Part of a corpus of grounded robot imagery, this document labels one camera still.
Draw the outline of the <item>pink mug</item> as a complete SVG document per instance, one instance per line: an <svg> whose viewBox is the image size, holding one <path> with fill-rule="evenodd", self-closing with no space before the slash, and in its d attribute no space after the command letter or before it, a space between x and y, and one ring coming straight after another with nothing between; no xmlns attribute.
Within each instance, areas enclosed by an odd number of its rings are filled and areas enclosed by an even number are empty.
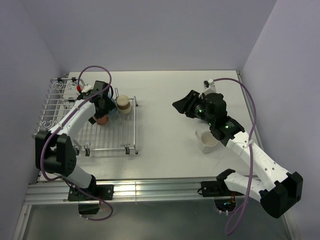
<svg viewBox="0 0 320 240"><path fill-rule="evenodd" d="M104 115L101 118L97 118L96 121L97 121L98 125L104 126L104 125L106 125L108 123L109 117L107 115Z"/></svg>

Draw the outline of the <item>blue cup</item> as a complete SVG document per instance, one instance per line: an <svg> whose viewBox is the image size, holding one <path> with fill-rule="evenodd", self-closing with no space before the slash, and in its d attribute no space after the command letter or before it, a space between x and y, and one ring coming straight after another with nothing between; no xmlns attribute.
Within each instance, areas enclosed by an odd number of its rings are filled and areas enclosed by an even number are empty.
<svg viewBox="0 0 320 240"><path fill-rule="evenodd" d="M112 110L109 112L109 114L114 115L118 111L118 107L113 98L111 98L110 100L112 101Z"/></svg>

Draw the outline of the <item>steel cup brown base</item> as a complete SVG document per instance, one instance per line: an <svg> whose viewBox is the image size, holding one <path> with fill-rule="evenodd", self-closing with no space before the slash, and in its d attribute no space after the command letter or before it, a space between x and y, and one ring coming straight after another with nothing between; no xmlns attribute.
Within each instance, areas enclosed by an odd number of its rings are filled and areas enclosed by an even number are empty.
<svg viewBox="0 0 320 240"><path fill-rule="evenodd" d="M122 115L128 115L132 110L130 100L126 95L118 96L116 98L116 105L118 108L118 112Z"/></svg>

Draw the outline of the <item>white mug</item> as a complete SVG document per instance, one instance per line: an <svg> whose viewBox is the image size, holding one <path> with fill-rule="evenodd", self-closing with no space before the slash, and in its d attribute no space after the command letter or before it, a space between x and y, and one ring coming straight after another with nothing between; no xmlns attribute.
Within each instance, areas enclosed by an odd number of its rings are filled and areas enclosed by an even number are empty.
<svg viewBox="0 0 320 240"><path fill-rule="evenodd" d="M203 154L211 153L214 147L218 144L218 140L215 139L210 131L195 131L197 138L197 147Z"/></svg>

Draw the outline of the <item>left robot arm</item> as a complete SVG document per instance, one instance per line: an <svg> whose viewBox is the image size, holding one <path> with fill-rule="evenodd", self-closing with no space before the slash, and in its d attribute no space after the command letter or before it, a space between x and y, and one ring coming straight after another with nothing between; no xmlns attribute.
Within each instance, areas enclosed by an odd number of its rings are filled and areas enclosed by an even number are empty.
<svg viewBox="0 0 320 240"><path fill-rule="evenodd" d="M98 196L97 180L77 163L74 140L85 124L95 124L116 108L109 97L110 83L95 81L92 89L81 92L71 110L49 130L35 135L35 166L46 180L54 174L86 200Z"/></svg>

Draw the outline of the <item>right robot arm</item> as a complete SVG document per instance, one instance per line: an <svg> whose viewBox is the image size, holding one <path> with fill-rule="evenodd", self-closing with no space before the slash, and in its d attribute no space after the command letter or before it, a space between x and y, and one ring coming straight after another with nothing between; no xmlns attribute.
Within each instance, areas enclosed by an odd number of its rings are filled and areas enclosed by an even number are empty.
<svg viewBox="0 0 320 240"><path fill-rule="evenodd" d="M202 182L203 197L217 197L232 192L249 194L276 219L300 201L303 177L296 171L290 173L278 165L249 138L244 127L228 116L222 94L200 94L191 90L186 97L173 102L172 106L188 118L198 118L207 123L210 135L252 167L259 178L250 180L228 168L213 183Z"/></svg>

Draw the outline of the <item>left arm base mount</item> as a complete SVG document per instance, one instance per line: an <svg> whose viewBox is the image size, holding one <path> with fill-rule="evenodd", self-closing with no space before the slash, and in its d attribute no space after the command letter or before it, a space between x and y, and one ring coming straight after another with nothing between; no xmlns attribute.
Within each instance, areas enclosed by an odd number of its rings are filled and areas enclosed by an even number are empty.
<svg viewBox="0 0 320 240"><path fill-rule="evenodd" d="M78 202L78 213L81 218L86 221L100 222L109 219L114 213L114 208L109 203L113 199L113 195L113 184L98 184L93 193L70 186L67 201ZM110 210L109 214L105 217L94 218L93 216L102 207L107 207Z"/></svg>

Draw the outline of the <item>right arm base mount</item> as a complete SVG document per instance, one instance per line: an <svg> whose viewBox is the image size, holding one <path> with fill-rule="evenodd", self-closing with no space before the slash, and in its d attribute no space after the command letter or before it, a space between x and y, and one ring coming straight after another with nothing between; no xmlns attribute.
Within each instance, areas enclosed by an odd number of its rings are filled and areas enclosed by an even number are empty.
<svg viewBox="0 0 320 240"><path fill-rule="evenodd" d="M213 198L214 206L219 214L233 213L237 207L237 196L243 196L242 193L230 191L220 181L202 181L197 193L203 198Z"/></svg>

